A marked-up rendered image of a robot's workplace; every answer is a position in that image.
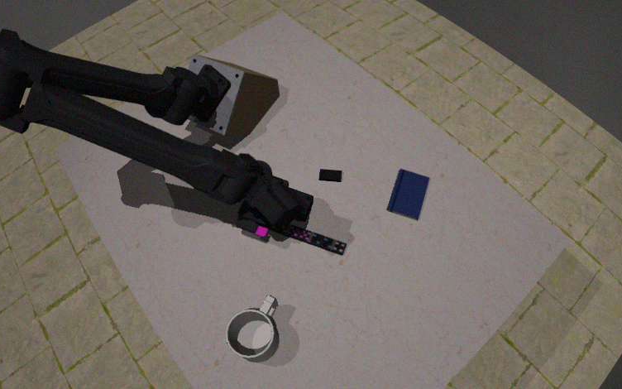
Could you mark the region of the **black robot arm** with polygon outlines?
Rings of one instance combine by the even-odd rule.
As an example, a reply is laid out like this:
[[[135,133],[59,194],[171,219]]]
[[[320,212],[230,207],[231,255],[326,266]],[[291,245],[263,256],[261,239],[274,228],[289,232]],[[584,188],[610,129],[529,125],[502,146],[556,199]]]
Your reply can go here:
[[[21,134],[31,122],[59,129],[173,175],[209,198],[244,199],[279,227],[309,218],[313,196],[283,185],[266,162],[187,142],[84,96],[146,105],[153,118],[178,126],[189,115],[208,122],[231,87],[211,65],[198,75],[168,66],[163,74],[142,74],[42,50],[7,29],[0,31],[0,47],[0,126]]]

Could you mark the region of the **black domino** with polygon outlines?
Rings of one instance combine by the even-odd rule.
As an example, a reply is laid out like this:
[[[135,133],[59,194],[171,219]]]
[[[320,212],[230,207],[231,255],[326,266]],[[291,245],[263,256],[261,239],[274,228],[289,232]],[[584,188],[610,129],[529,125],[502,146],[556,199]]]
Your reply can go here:
[[[275,232],[279,233],[279,234],[282,234],[282,235],[285,235],[287,237],[290,237],[290,238],[298,240],[298,236],[299,236],[299,233],[300,233],[301,229],[302,228],[299,228],[299,227],[294,226],[292,224],[287,224],[286,226],[281,227],[281,228],[279,226],[277,226]]]
[[[314,233],[312,231],[302,228],[299,233],[298,240],[304,243],[314,245],[316,247],[320,247],[323,237],[324,236],[321,234]]]
[[[341,170],[324,170],[320,169],[319,180],[341,182]]]
[[[320,248],[330,252],[334,252],[339,255],[343,255],[346,245],[346,243],[324,236]]]
[[[268,221],[267,226],[266,226],[266,227],[264,227],[264,228],[268,228],[269,230],[271,230],[271,231],[274,231],[274,232],[275,232],[275,230],[276,230],[277,226],[278,226],[277,224],[273,224],[273,223],[271,223],[270,221]]]

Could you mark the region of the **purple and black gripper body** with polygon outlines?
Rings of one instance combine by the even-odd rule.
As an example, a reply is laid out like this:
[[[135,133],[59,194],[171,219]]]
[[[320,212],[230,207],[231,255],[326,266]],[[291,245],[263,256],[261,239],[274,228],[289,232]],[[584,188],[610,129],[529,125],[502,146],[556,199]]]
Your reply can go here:
[[[287,180],[283,180],[283,185],[288,187],[289,182]],[[245,200],[243,200],[242,205],[238,210],[238,215],[237,221],[235,222],[236,226],[252,233],[256,232],[258,224],[266,227],[269,221],[264,215],[256,213],[255,209],[252,209]]]

